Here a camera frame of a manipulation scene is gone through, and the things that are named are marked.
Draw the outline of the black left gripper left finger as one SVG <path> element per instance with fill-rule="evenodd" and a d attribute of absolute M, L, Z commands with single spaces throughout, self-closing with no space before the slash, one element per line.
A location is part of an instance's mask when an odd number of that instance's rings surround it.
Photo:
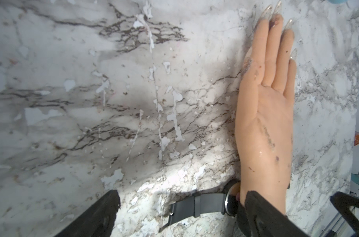
<path fill-rule="evenodd" d="M 118 191 L 108 191 L 56 237 L 110 237 L 120 206 Z"/>

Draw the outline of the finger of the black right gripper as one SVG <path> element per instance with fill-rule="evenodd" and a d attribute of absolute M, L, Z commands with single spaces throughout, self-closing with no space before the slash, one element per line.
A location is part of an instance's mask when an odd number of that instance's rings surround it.
<path fill-rule="evenodd" d="M 332 205 L 353 229 L 353 237 L 359 237 L 359 220 L 351 211 L 351 207 L 359 209 L 359 198 L 343 192 L 336 192 L 330 197 Z"/>

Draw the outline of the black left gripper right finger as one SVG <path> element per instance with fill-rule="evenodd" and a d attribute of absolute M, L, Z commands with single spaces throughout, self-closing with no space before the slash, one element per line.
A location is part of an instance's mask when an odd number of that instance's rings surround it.
<path fill-rule="evenodd" d="M 245 209 L 253 237 L 308 237 L 256 191 L 247 192 Z"/>

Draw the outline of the black strap wristwatch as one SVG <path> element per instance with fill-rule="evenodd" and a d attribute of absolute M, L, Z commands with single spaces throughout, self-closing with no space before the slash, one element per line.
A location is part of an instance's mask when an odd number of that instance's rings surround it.
<path fill-rule="evenodd" d="M 236 216 L 238 212 L 237 196 L 240 193 L 240 180 L 232 179 L 221 193 L 194 193 L 183 200 L 170 204 L 168 223 L 159 229 L 162 232 L 167 227 L 189 217 L 198 218 L 202 214 L 217 213 Z"/>

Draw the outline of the mannequin hand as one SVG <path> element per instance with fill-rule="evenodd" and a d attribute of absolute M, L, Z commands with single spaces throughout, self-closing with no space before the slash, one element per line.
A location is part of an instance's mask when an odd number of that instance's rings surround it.
<path fill-rule="evenodd" d="M 292 22 L 282 3 L 262 13 L 243 62 L 235 119 L 241 164 L 240 203 L 256 191 L 286 213 L 291 181 L 296 62 Z"/>

